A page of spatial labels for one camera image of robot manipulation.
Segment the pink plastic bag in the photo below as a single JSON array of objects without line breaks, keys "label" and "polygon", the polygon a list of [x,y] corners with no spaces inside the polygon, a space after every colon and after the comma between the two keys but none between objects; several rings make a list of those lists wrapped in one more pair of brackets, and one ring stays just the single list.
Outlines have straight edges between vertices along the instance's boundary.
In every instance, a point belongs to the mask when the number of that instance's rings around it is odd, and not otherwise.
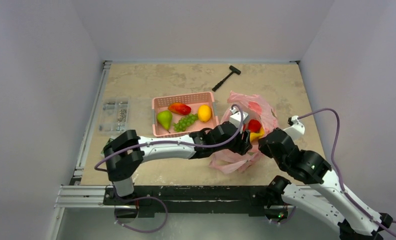
[{"label": "pink plastic bag", "polygon": [[[265,131],[264,136],[279,126],[274,108],[260,95],[245,95],[231,91],[227,102],[229,104],[239,105],[243,112],[249,114],[250,120],[255,119],[260,121]],[[264,157],[258,150],[258,141],[255,140],[251,144],[252,149],[245,155],[239,155],[228,149],[214,153],[209,166],[224,174],[245,171]]]}]

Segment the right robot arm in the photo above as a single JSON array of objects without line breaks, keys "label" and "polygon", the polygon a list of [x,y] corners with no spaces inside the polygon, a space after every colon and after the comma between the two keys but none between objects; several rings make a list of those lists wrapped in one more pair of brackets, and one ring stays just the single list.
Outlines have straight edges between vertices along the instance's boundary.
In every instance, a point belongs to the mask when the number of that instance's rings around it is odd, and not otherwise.
[{"label": "right robot arm", "polygon": [[363,203],[345,185],[331,165],[317,152],[300,150],[293,139],[276,128],[258,140],[261,153],[275,160],[279,169],[317,191],[314,197],[288,179],[277,175],[267,186],[269,206],[284,202],[298,207],[325,222],[342,240],[381,240],[380,234],[393,221]]}]

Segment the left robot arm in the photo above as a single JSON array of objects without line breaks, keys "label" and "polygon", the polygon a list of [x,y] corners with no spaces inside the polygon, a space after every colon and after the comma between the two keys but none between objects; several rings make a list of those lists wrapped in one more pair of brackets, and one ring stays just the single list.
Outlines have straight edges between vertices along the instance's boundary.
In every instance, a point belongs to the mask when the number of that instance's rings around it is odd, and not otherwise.
[{"label": "left robot arm", "polygon": [[102,149],[104,171],[115,187],[116,199],[128,205],[135,199],[132,175],[142,163],[172,158],[204,159],[222,150],[243,156],[252,149],[250,135],[248,130],[229,121],[215,128],[167,138],[149,138],[127,130]]}]

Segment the orange yellow fake fruit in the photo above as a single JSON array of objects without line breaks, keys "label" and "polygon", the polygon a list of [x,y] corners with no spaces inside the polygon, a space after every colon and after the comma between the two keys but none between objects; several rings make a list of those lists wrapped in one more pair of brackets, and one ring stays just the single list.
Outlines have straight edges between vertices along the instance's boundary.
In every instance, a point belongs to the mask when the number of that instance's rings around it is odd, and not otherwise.
[{"label": "orange yellow fake fruit", "polygon": [[251,132],[249,135],[249,141],[252,143],[261,139],[265,135],[265,129],[261,127],[258,132]]}]

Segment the red fake fruit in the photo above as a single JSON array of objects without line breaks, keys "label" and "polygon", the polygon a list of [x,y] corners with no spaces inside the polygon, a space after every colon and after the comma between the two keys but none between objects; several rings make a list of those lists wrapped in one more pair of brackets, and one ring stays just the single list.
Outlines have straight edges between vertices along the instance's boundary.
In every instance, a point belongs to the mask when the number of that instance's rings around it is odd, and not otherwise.
[{"label": "red fake fruit", "polygon": [[260,123],[260,121],[256,120],[256,119],[251,119],[248,124],[247,124],[247,129],[251,132],[251,133],[259,133],[260,130],[262,128],[262,124]]}]

